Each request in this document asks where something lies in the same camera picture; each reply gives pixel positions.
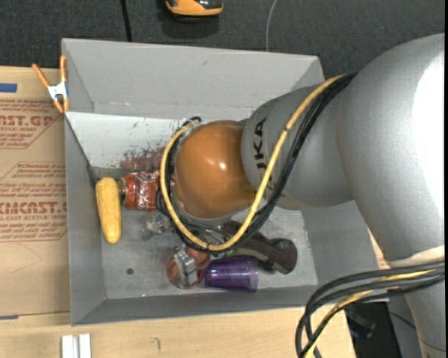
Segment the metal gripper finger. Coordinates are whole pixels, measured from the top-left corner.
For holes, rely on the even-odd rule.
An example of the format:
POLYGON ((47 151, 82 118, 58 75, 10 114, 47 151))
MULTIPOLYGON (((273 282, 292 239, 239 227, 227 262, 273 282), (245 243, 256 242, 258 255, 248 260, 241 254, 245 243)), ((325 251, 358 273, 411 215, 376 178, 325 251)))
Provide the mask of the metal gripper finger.
POLYGON ((177 252, 173 257, 180 275, 189 275, 190 273, 190 256, 187 252, 177 252))
POLYGON ((193 258, 184 262, 184 282, 186 288, 192 288, 199 283, 199 273, 193 258))

